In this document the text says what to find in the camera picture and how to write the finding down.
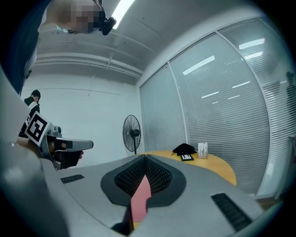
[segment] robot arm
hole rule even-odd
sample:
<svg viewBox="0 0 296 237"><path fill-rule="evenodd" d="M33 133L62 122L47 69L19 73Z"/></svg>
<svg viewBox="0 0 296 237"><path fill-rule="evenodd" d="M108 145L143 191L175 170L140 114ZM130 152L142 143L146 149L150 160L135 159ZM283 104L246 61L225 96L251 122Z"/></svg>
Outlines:
<svg viewBox="0 0 296 237"><path fill-rule="evenodd" d="M62 137L62 130L35 112L25 130L26 136L38 146L42 158L51 160L55 169L76 166L83 150L93 148L93 142ZM54 143L51 152L49 143Z"/></svg>

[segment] glass wall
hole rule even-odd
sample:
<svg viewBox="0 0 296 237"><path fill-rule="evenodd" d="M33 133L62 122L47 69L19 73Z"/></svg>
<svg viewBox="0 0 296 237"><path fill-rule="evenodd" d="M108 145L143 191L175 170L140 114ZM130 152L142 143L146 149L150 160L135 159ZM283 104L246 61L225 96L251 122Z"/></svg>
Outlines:
<svg viewBox="0 0 296 237"><path fill-rule="evenodd" d="M264 97L248 65L219 35L171 61L185 112L189 144L233 168L237 186L255 193L266 168L269 126Z"/></svg>
<svg viewBox="0 0 296 237"><path fill-rule="evenodd" d="M173 150L185 143L180 102L168 65L140 89L145 150Z"/></svg>
<svg viewBox="0 0 296 237"><path fill-rule="evenodd" d="M258 194L273 193L283 175L288 135L296 132L294 69L284 43L264 19L252 19L220 30L254 70L271 118L271 149Z"/></svg>
<svg viewBox="0 0 296 237"><path fill-rule="evenodd" d="M233 24L169 60L141 87L146 150L188 140L233 168L237 186L272 196L296 132L292 60L265 19Z"/></svg>

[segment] wooden table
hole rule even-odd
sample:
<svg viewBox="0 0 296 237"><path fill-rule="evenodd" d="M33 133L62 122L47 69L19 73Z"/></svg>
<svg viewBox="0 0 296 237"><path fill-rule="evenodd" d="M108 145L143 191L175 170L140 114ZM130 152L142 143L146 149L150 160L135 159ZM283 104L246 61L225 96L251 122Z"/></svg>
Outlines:
<svg viewBox="0 0 296 237"><path fill-rule="evenodd" d="M158 151L145 152L142 154L162 156L162 157L174 159L176 161L181 162L180 156L177 156L176 153L172 155L172 153L173 151L171 150L158 150ZM231 168L231 166L225 160L212 154L208 154L208 158L206 159L198 158L197 153L192 154L192 157L194 158L194 161L186 161L185 163L207 168L215 172L216 174L220 175L222 178L226 179L228 182L232 183L233 185L236 185L235 173Z"/></svg>

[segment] fluorescent light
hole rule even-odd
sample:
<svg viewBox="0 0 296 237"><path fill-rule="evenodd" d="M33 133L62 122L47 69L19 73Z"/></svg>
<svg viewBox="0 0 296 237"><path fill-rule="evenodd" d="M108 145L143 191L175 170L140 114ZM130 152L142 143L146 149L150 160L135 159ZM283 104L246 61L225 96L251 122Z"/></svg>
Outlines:
<svg viewBox="0 0 296 237"><path fill-rule="evenodd" d="M245 59L251 59L251 58L254 58L254 57L259 57L263 54L263 52L258 52L258 53L254 53L254 54L249 54L247 56L245 56Z"/></svg>
<svg viewBox="0 0 296 237"><path fill-rule="evenodd" d="M113 29L117 29L119 23L124 17L125 13L129 9L129 7L133 4L135 0L120 0L119 4L115 8L115 11L112 14L112 17L115 18L116 24L113 26Z"/></svg>
<svg viewBox="0 0 296 237"><path fill-rule="evenodd" d="M235 61L233 61L233 62L228 62L228 63L224 63L225 65L230 65L230 64L232 64L232 63L234 63L234 62L237 62L238 60L235 60Z"/></svg>
<svg viewBox="0 0 296 237"><path fill-rule="evenodd" d="M212 94L205 95L205 96L202 97L202 99L203 99L203 98L206 98L206 97L208 97L208 96L214 95L214 94L218 94L218 93L219 93L219 91L214 92L214 93L212 93Z"/></svg>
<svg viewBox="0 0 296 237"><path fill-rule="evenodd" d="M230 98L228 98L228 100L233 99L233 98L236 98L236 97L239 97L239 96L241 96L241 95L237 95L237 96L234 96L234 97L230 97Z"/></svg>
<svg viewBox="0 0 296 237"><path fill-rule="evenodd" d="M246 84L248 84L248 83L250 83L250 81L247 81L247 82L245 82L245 83L242 83L242 84L240 84L240 85L234 86L234 87L232 87L232 89L233 89L233 88L240 87L240 86L243 86L243 85L246 85Z"/></svg>
<svg viewBox="0 0 296 237"><path fill-rule="evenodd" d="M201 66L211 62L215 60L215 57L214 56L211 56L211 57L208 57L207 59L205 60L202 60L201 62L199 62L198 64L195 64L194 66L192 66L191 68L187 69L186 71L183 72L184 75L187 75L188 73L200 68Z"/></svg>
<svg viewBox="0 0 296 237"><path fill-rule="evenodd" d="M265 38L257 39L257 40L253 40L253 41L241 44L241 45L239 45L239 48L240 48L240 50L244 50L246 48L253 47L253 46L256 46L259 44L264 44L264 42L265 42Z"/></svg>

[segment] black vent slot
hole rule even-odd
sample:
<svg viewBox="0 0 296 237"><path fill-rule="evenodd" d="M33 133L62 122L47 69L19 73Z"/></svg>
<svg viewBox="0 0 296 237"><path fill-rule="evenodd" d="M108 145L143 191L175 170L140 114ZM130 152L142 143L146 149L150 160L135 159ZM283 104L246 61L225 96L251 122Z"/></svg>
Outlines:
<svg viewBox="0 0 296 237"><path fill-rule="evenodd" d="M70 182L73 182L73 181L76 181L76 180L81 180L83 179L84 176L79 174L79 175L73 175L73 176L68 176L68 177L65 177L65 178L61 178L61 181L62 183L70 183Z"/></svg>
<svg viewBox="0 0 296 237"><path fill-rule="evenodd" d="M240 231L252 222L225 193L213 195L212 199L235 231Z"/></svg>

